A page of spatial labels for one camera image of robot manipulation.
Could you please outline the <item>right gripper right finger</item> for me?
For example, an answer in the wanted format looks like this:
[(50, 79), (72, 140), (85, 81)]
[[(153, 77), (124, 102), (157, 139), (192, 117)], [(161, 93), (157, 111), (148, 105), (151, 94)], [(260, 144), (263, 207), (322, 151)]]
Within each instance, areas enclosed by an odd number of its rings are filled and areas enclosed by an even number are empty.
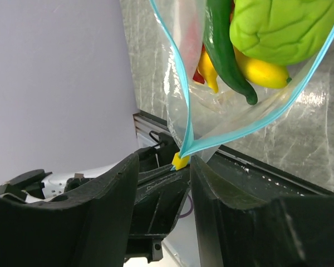
[(334, 195), (261, 200), (190, 164), (201, 266), (334, 266)]

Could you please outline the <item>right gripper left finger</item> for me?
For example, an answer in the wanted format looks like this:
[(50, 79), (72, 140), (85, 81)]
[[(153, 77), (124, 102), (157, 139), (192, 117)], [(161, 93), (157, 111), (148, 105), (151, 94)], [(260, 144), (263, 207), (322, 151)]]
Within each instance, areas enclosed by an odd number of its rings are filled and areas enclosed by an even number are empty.
[(0, 266), (123, 266), (138, 174), (131, 154), (49, 202), (0, 197)]

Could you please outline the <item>yellow toy banana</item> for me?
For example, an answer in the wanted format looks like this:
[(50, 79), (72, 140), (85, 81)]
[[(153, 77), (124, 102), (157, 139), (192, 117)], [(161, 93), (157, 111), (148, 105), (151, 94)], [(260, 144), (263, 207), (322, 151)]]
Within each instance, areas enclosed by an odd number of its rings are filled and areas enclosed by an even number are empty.
[(287, 67), (250, 58), (235, 47), (233, 49), (241, 73), (251, 83), (262, 87), (281, 89), (292, 81)]

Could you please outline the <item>red chili pepper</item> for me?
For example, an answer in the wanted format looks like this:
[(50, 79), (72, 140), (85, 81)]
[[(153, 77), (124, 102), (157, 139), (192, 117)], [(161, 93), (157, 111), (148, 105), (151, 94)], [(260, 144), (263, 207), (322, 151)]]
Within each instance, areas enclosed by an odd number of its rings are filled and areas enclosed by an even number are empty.
[(196, 68), (196, 70), (194, 72), (194, 76), (193, 76), (193, 81), (195, 81), (197, 83), (200, 83), (202, 85), (205, 84), (205, 79), (199, 72), (199, 63), (200, 63), (200, 60), (202, 58), (202, 55), (203, 55), (204, 51), (205, 51), (205, 47), (204, 47), (204, 45), (202, 45), (199, 61), (198, 61), (198, 64), (197, 64), (197, 68)]

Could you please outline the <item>green toy fruit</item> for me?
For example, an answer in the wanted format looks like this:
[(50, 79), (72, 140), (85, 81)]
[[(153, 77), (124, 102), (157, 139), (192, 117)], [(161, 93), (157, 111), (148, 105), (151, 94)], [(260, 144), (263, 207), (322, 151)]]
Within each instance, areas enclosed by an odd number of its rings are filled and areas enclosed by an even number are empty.
[(234, 47), (250, 58), (293, 65), (309, 59), (334, 27), (334, 1), (236, 1)]

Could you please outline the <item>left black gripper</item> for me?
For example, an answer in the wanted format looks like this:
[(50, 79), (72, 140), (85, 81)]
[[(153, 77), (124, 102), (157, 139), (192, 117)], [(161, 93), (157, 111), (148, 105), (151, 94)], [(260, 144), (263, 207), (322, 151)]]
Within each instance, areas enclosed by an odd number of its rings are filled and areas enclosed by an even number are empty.
[(137, 151), (140, 170), (125, 260), (163, 258), (161, 242), (176, 226), (190, 190), (189, 168), (172, 169), (177, 151), (173, 138), (163, 133), (156, 145)]

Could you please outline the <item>green chili pepper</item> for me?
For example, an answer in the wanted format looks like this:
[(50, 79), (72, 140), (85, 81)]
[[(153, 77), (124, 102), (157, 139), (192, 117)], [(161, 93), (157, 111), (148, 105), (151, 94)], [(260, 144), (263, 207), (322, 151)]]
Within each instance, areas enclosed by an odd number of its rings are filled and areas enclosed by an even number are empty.
[(255, 105), (258, 96), (238, 67), (230, 40), (232, 1), (209, 0), (205, 7), (204, 47), (221, 80), (230, 89), (245, 97), (247, 104)]

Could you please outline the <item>clear zip top bag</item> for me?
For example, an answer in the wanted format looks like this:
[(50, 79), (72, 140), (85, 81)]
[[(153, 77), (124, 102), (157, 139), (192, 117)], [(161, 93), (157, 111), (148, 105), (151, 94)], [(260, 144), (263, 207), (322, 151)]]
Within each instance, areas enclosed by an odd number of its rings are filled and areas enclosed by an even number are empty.
[(174, 170), (275, 121), (334, 40), (334, 1), (151, 1)]

